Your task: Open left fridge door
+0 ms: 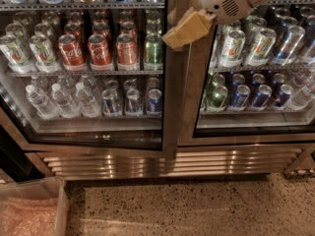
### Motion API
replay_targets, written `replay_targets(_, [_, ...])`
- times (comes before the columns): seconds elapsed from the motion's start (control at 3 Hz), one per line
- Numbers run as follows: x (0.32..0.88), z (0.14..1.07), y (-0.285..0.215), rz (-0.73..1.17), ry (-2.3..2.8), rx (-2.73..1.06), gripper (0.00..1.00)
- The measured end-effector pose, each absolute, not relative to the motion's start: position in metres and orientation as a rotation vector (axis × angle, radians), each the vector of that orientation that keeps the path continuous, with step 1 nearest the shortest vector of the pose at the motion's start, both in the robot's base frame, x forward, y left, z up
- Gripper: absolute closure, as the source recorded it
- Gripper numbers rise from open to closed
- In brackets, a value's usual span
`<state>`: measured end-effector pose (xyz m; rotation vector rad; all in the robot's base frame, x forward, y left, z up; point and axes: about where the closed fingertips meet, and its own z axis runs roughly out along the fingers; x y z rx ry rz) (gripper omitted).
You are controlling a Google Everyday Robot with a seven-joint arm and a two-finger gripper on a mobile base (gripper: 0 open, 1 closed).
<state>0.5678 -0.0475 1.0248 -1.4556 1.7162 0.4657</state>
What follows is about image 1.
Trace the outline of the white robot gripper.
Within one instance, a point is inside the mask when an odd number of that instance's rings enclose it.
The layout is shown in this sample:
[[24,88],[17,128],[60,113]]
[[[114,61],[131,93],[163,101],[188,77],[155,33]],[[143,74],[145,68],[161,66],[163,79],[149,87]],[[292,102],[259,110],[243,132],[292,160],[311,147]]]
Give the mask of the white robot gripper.
[[177,25],[162,36],[164,43],[172,49],[207,35],[215,20],[219,25],[228,25],[247,17],[253,9],[250,0],[190,0],[189,5],[191,8]]

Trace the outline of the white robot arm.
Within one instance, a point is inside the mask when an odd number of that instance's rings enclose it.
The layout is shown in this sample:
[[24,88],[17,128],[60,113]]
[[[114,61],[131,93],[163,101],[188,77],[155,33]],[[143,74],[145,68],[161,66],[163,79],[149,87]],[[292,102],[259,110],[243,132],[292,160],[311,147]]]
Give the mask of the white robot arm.
[[162,40],[172,49],[182,47],[207,35],[214,23],[231,24],[269,1],[274,0],[190,0],[190,8]]

